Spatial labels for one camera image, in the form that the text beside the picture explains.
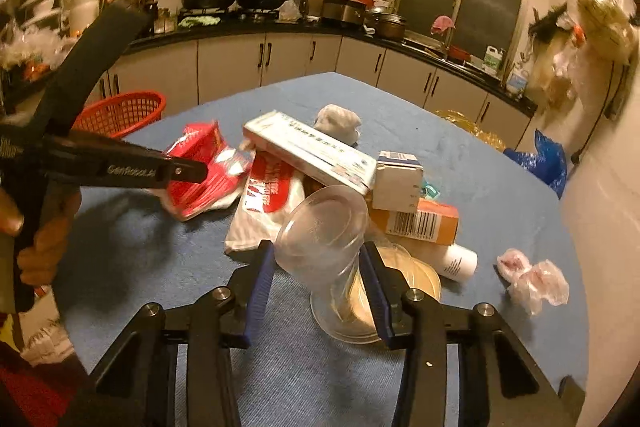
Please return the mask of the person's left hand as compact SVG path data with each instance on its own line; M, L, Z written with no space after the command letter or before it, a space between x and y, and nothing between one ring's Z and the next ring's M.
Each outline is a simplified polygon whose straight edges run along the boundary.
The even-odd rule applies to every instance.
M47 218L35 234L32 246L17 256L21 281L29 286L50 285L65 254L73 220L81 204L78 187L51 184L46 196ZM21 232L24 217L11 196L1 190L1 275L12 273L14 239Z

